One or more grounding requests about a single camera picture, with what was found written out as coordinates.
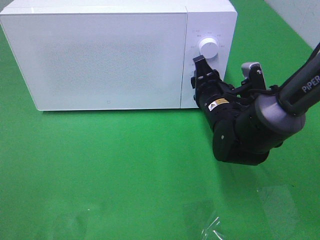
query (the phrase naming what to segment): white microwave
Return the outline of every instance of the white microwave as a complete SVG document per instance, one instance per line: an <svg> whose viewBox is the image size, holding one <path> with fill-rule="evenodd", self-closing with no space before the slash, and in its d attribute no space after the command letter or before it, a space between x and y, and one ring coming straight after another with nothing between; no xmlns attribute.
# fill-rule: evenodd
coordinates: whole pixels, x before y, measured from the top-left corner
<svg viewBox="0 0 320 240"><path fill-rule="evenodd" d="M228 0L14 0L0 21L40 111L196 108L193 58L223 79Z"/></svg>

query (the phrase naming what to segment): yellow warning sticker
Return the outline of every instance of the yellow warning sticker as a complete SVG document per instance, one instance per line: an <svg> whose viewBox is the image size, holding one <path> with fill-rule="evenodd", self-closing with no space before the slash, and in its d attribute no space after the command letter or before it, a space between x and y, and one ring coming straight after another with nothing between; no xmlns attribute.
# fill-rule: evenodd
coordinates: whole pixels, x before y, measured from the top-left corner
<svg viewBox="0 0 320 240"><path fill-rule="evenodd" d="M217 100L214 100L212 103L209 104L208 108L210 110L210 112L217 106L219 106L220 104L228 104L229 102L224 99L224 98L219 98Z"/></svg>

